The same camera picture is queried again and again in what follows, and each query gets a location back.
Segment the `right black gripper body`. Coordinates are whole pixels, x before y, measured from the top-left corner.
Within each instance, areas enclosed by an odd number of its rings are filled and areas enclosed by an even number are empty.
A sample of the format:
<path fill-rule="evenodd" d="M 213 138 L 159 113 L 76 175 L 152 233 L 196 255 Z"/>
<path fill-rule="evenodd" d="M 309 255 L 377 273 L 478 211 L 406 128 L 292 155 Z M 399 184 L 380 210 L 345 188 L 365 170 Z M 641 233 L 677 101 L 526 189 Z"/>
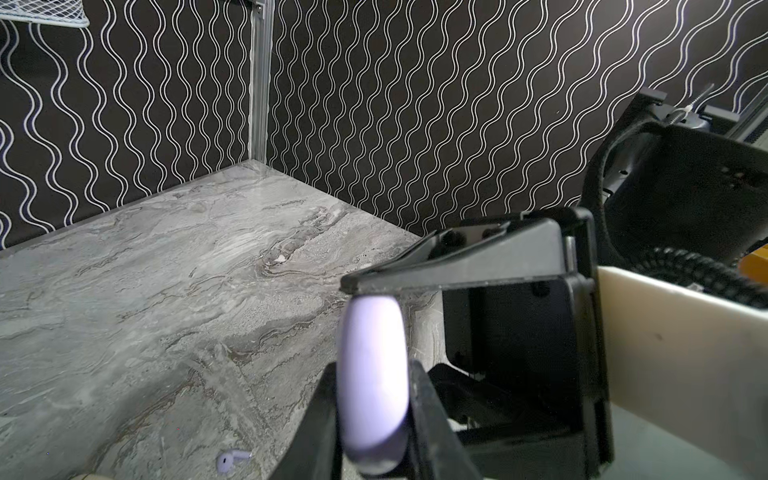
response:
<path fill-rule="evenodd" d="M 599 307 L 594 220 L 583 208 L 555 208 L 567 272 L 523 283 L 443 293 L 446 354 L 456 368 L 522 393 L 566 423 L 567 437 L 467 445 L 482 475 L 495 479 L 592 479 L 614 457 Z"/>

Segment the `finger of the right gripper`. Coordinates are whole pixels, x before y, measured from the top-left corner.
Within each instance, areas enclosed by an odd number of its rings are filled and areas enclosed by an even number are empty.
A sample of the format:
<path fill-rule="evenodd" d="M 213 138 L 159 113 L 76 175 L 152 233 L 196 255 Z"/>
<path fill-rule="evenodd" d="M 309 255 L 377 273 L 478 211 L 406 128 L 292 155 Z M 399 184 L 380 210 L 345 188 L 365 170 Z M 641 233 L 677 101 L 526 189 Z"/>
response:
<path fill-rule="evenodd" d="M 561 228 L 539 218 L 433 232 L 393 259 L 343 276 L 340 290 L 349 295 L 457 290 L 566 272 Z"/>
<path fill-rule="evenodd" d="M 465 444 L 522 444 L 567 437 L 569 426 L 522 393 L 509 393 L 446 365 L 428 372 L 447 416 L 467 427 Z"/>

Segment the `purple round charging case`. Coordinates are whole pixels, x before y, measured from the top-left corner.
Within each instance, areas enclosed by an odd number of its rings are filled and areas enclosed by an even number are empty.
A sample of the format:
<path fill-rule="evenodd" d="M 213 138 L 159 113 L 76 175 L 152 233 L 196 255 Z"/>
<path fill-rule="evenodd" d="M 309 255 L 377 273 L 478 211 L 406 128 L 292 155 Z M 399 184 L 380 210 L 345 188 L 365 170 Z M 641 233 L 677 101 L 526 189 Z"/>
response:
<path fill-rule="evenodd" d="M 339 327 L 336 397 L 346 457 L 364 476 L 394 470 L 409 437 L 408 355 L 394 297 L 360 295 L 347 303 Z"/>

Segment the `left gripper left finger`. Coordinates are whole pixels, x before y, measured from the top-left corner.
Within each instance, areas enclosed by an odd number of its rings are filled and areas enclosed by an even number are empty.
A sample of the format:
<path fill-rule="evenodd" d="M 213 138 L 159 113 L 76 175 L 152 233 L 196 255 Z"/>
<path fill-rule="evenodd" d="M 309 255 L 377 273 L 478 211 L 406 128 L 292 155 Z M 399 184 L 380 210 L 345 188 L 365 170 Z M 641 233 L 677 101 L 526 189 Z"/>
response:
<path fill-rule="evenodd" d="M 332 362 L 324 368 L 299 427 L 270 479 L 341 478 L 336 363 Z"/>

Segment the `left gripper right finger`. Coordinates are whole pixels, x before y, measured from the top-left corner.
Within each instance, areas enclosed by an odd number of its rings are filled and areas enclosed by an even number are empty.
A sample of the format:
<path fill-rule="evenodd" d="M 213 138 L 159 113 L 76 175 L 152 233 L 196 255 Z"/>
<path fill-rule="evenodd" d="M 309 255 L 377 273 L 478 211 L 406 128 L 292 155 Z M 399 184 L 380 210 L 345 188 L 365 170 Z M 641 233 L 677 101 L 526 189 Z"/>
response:
<path fill-rule="evenodd" d="M 428 374 L 409 362 L 408 479 L 479 479 L 480 473 L 452 430 Z"/>

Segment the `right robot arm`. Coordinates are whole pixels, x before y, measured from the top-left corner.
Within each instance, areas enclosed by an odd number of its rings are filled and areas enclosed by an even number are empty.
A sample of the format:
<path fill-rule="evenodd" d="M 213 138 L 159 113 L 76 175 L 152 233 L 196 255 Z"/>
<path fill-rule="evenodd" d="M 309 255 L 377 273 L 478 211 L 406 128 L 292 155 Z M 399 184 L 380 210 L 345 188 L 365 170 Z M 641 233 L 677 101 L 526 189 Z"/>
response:
<path fill-rule="evenodd" d="M 641 94 L 575 208 L 471 219 L 344 276 L 325 477 L 590 479 L 620 406 L 767 475 L 767 290 L 732 262 L 767 232 L 767 154 Z"/>

